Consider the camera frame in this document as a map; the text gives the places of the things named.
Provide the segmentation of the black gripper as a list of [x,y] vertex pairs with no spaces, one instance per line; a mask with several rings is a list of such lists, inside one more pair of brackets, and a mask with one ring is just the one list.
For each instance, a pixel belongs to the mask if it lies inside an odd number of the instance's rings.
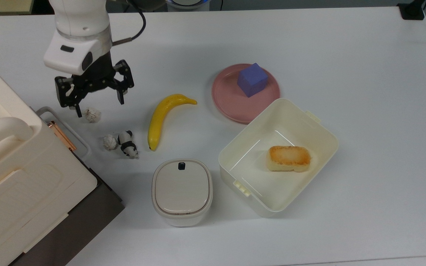
[[[120,74],[123,80],[117,80],[116,74]],[[55,77],[55,88],[60,106],[75,110],[78,117],[82,117],[80,103],[85,98],[85,91],[89,93],[112,88],[117,93],[119,103],[124,105],[128,89],[134,86],[131,69],[127,62],[122,59],[114,65],[111,52],[93,62],[81,76]]]

